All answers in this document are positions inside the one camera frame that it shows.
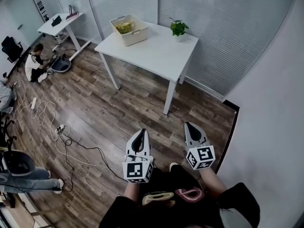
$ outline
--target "black sleeve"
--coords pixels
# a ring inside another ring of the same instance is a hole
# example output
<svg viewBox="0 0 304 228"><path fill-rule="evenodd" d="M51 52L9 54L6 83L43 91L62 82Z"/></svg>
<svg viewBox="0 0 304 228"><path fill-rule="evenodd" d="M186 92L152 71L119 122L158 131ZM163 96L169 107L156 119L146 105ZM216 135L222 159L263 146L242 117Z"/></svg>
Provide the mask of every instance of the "black sleeve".
<svg viewBox="0 0 304 228"><path fill-rule="evenodd" d="M235 208L256 228L260 222L260 207L251 192L243 183L223 192L217 199L222 209Z"/></svg>
<svg viewBox="0 0 304 228"><path fill-rule="evenodd" d="M40 56L36 56L36 61L37 61L38 63L40 63L41 65L43 65L43 61L42 61L42 59L41 59Z"/></svg>
<svg viewBox="0 0 304 228"><path fill-rule="evenodd" d="M99 228L124 228L130 224L130 219L134 217L136 203L126 197L117 197L111 205L104 218L99 224Z"/></svg>

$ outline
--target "basket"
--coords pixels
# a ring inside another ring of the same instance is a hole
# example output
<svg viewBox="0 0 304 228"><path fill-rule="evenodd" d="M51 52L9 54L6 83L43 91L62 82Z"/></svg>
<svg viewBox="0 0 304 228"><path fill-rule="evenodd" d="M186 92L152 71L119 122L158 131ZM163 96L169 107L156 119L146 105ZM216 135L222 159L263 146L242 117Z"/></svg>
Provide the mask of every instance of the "basket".
<svg viewBox="0 0 304 228"><path fill-rule="evenodd" d="M120 24L122 22L131 22L132 23L132 31L126 34L121 34L115 28L114 25ZM114 33L117 33L123 41L123 44L128 47L137 42L146 40L148 38L148 26L137 16L134 14L128 14L113 20L110 20L110 24L112 25L112 29Z"/></svg>

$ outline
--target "wooden floor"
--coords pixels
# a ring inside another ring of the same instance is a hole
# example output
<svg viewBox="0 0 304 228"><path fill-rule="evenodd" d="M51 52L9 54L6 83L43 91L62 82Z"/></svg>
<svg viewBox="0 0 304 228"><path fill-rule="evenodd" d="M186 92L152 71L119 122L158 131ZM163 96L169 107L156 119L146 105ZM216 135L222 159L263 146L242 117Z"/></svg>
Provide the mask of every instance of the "wooden floor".
<svg viewBox="0 0 304 228"><path fill-rule="evenodd" d="M41 41L45 46L44 58L50 57L55 41L49 37ZM71 41L64 46L61 49L73 48ZM165 116L162 112L167 80L112 59L122 84L121 89L116 90L94 47L90 45L78 55L71 70L49 75L41 84L27 81L24 64L19 72L13 72L10 82L24 81L27 89L24 105L29 105L33 97L38 98L38 103L42 100L54 102L56 119L53 129L68 124L72 129L70 136L86 147L101 148L110 167L121 177L126 142L141 128L146 128L150 134L152 156L157 167L167 171L171 162L177 162L188 168L182 153L185 121L194 122L206 131L215 148L217 160L213 168L216 168L233 123L232 109L185 82L182 86L178 84L169 115ZM22 86L16 90L17 103L20 104L24 90ZM9 131L17 136L16 149L25 150L37 166L51 170L53 177L62 178L65 188L70 189L71 168L65 156L56 150L50 135L53 115L54 107L49 105L45 123L40 126L31 118L30 108L25 109ZM57 141L57 146L65 152L61 141ZM63 211L47 216L57 228L98 227L115 197L123 194L126 183L105 167L97 150L85 150L75 143L67 149L75 158L103 167L85 165L69 158L75 167L72 192L57 195L40 191L30 196L40 210L65 207Z"/></svg>

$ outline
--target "black laptop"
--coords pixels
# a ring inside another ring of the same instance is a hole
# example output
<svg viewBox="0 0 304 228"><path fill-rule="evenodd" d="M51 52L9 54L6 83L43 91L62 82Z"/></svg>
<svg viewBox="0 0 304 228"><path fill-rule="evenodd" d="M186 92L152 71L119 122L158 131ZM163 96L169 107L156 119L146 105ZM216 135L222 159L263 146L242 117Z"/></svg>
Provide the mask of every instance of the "black laptop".
<svg viewBox="0 0 304 228"><path fill-rule="evenodd" d="M58 15L58 17L56 19L54 19L52 26L54 27L57 24L60 24L60 22L61 22L61 17L60 17L60 15Z"/></svg>

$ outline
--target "storage bin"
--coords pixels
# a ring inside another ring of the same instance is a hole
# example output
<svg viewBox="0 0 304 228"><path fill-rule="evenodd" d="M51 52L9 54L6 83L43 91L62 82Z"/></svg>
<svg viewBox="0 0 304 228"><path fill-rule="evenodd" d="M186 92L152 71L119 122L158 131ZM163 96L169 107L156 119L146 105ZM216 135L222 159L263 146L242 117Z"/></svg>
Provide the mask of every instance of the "storage bin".
<svg viewBox="0 0 304 228"><path fill-rule="evenodd" d="M122 22L131 22L132 23L132 31L122 35L115 28L114 25L118 25ZM113 32L118 33L123 44L128 47L137 42L146 40L148 38L148 26L137 16L134 14L128 14L113 20L110 20L110 24L112 25Z"/></svg>

